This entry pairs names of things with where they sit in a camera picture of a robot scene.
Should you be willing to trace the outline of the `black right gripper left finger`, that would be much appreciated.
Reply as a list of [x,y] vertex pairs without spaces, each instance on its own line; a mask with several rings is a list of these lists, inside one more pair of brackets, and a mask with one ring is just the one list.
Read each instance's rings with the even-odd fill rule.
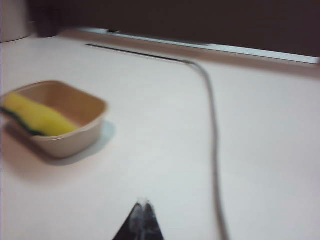
[[140,240],[143,231],[143,207],[136,203],[113,240]]

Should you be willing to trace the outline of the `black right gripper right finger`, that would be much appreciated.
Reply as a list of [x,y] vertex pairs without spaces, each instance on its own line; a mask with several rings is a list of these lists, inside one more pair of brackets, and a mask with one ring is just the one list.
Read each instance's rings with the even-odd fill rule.
[[144,240],[164,240],[153,206],[147,202],[144,208]]

